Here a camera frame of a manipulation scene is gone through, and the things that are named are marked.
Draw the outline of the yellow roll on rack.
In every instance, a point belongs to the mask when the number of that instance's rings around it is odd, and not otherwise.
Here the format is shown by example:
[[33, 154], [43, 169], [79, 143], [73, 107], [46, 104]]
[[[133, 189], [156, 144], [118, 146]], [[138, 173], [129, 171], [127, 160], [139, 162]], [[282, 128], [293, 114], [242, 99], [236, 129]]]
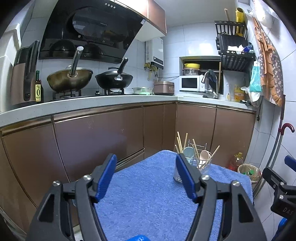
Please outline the yellow roll on rack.
[[236, 22], [240, 23], [239, 26], [236, 26], [236, 35], [244, 37], [245, 25], [244, 25], [244, 10], [242, 8], [236, 8]]

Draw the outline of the large light blue spoon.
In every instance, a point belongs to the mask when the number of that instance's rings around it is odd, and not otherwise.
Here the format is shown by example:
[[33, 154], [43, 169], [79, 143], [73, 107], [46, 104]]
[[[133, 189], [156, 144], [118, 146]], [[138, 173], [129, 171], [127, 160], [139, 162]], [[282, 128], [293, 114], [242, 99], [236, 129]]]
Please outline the large light blue spoon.
[[187, 159], [187, 161], [192, 164], [194, 159], [195, 159], [195, 151], [194, 151], [194, 148], [193, 147], [185, 147], [183, 149], [183, 154], [185, 156], [185, 158]]

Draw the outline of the white water heater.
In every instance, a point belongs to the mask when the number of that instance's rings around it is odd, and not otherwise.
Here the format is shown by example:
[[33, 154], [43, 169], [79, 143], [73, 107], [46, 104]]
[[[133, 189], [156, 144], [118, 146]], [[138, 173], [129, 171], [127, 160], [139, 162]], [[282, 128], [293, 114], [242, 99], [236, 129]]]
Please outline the white water heater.
[[164, 46], [162, 38], [154, 38], [145, 42], [145, 63], [164, 68]]

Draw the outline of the yellow oil bottle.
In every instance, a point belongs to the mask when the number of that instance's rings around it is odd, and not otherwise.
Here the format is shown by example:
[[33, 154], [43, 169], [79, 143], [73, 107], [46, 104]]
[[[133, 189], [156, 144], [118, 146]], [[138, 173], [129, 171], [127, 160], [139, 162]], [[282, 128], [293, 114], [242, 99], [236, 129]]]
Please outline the yellow oil bottle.
[[238, 85], [235, 85], [234, 87], [234, 101], [235, 102], [241, 102], [244, 100], [245, 92], [241, 90], [241, 88]]

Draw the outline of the brown kitchen appliance left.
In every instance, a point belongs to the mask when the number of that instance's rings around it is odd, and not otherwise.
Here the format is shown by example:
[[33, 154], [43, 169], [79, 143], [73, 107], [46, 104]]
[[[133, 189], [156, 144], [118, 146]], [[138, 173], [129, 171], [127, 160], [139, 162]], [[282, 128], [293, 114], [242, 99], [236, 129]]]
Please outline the brown kitchen appliance left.
[[10, 87], [11, 109], [36, 104], [35, 83], [39, 41], [16, 52]]

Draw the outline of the black dish rack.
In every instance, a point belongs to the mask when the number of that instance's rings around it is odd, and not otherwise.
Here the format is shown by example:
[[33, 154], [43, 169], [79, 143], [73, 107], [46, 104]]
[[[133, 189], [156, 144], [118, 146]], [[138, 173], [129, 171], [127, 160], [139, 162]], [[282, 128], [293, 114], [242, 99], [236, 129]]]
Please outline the black dish rack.
[[214, 24], [222, 69], [248, 72], [255, 61], [255, 54], [247, 40], [246, 24], [232, 21], [215, 21]]

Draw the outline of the white microwave oven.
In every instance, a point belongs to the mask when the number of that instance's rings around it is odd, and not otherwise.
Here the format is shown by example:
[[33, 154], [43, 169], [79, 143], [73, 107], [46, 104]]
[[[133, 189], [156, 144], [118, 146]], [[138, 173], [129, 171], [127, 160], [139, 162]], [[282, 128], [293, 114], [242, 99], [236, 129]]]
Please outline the white microwave oven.
[[205, 84], [202, 83], [203, 77], [203, 75], [180, 76], [180, 91], [205, 92]]

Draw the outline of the brass coloured wok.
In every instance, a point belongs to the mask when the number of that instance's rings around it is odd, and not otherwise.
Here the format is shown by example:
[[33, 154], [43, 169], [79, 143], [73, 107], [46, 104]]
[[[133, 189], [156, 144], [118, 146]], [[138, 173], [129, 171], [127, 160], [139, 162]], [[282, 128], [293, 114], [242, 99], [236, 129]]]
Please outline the brass coloured wok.
[[84, 88], [92, 78], [93, 71], [87, 68], [78, 68], [78, 61], [84, 48], [78, 46], [69, 69], [59, 70], [47, 77], [49, 86], [55, 92], [76, 91]]

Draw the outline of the teal plastic bag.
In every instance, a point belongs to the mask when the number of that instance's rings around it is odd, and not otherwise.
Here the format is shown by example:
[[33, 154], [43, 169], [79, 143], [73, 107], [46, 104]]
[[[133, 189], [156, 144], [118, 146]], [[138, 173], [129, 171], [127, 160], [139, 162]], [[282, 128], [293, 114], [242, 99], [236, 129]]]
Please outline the teal plastic bag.
[[258, 93], [262, 92], [261, 80], [260, 80], [260, 63], [258, 61], [254, 61], [254, 64], [252, 67], [249, 90], [251, 92], [258, 92]]

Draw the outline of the pinkish white spoon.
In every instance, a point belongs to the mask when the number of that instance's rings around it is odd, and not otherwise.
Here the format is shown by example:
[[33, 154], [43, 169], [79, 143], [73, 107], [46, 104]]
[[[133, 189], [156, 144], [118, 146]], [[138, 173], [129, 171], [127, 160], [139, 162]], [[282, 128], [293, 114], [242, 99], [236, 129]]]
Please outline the pinkish white spoon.
[[200, 168], [203, 169], [209, 164], [211, 154], [207, 150], [202, 150], [199, 157], [199, 165]]

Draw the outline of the orange patterned apron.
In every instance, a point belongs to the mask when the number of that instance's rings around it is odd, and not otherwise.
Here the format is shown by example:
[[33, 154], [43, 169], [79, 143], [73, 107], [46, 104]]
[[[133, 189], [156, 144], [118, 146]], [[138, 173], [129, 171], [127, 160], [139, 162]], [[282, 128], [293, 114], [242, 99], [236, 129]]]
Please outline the orange patterned apron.
[[280, 57], [256, 18], [253, 18], [253, 23], [259, 51], [260, 84], [263, 95], [267, 100], [282, 107], [285, 101]]

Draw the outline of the yellow bowl on shelf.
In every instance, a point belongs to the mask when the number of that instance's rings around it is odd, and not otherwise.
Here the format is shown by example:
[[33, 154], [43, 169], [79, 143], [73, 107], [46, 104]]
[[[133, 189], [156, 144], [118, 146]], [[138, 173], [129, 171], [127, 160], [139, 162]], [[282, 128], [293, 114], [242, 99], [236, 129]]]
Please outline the yellow bowl on shelf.
[[188, 68], [188, 69], [200, 69], [200, 64], [197, 64], [197, 63], [185, 63], [184, 67]]

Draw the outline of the pink rice cooker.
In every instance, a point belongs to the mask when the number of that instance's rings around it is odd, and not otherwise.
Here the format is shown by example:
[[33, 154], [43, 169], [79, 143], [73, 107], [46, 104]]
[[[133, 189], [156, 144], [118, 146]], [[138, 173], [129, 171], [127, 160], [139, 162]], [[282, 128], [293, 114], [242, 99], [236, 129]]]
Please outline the pink rice cooker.
[[170, 81], [155, 81], [153, 87], [153, 93], [155, 95], [174, 95], [175, 84]]

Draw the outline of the dark soy sauce bottle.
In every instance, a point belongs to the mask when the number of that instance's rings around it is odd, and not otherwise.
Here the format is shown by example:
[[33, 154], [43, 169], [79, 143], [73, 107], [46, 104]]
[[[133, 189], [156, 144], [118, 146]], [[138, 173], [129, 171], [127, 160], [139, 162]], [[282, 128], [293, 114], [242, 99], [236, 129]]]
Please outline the dark soy sauce bottle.
[[40, 71], [36, 71], [35, 77], [35, 101], [43, 103], [44, 102], [44, 90], [42, 86], [42, 82], [40, 80]]

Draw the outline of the red handled umbrella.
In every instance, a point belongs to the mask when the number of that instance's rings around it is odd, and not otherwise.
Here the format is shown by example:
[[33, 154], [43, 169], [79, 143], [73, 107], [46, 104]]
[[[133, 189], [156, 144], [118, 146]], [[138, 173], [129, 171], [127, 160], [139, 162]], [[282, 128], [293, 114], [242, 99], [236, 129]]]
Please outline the red handled umbrella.
[[[271, 154], [269, 156], [269, 159], [267, 161], [267, 164], [266, 164], [265, 168], [271, 168], [271, 169], [273, 168], [273, 166], [274, 166], [274, 164], [276, 162], [276, 158], [278, 157], [278, 153], [280, 151], [280, 146], [281, 146], [282, 139], [283, 139], [283, 136], [285, 134], [285, 129], [286, 128], [288, 128], [292, 133], [295, 132], [295, 129], [294, 129], [293, 125], [290, 124], [290, 123], [284, 123], [283, 125], [281, 125], [279, 127], [273, 149], [271, 151]], [[253, 191], [253, 197], [254, 198], [257, 197], [257, 195], [262, 190], [264, 185], [265, 185], [265, 180], [264, 180], [263, 175], [262, 175], [259, 182], [258, 182], [258, 184], [255, 187], [255, 190]]]

